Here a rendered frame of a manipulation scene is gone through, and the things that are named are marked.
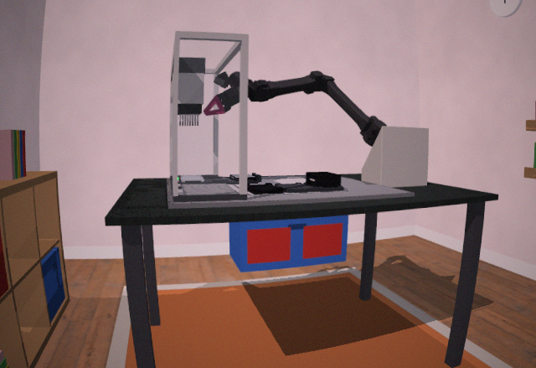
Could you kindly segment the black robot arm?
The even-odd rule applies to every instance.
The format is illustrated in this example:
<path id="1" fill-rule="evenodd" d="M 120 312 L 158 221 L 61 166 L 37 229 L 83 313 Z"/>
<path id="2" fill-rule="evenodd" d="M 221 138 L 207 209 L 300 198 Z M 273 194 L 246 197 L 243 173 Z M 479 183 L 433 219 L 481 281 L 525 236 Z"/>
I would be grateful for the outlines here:
<path id="1" fill-rule="evenodd" d="M 336 85 L 331 76 L 323 75 L 322 72 L 312 71 L 310 75 L 302 78 L 266 81 L 249 79 L 248 97 L 250 101 L 268 101 L 276 96 L 304 91 L 312 94 L 314 91 L 323 91 L 357 123 L 363 140 L 373 146 L 382 126 L 387 126 L 376 116 L 370 118 L 360 110 Z M 315 86 L 315 87 L 314 87 Z M 269 92 L 268 92 L 269 91 Z M 367 131 L 367 132 L 366 132 Z"/>

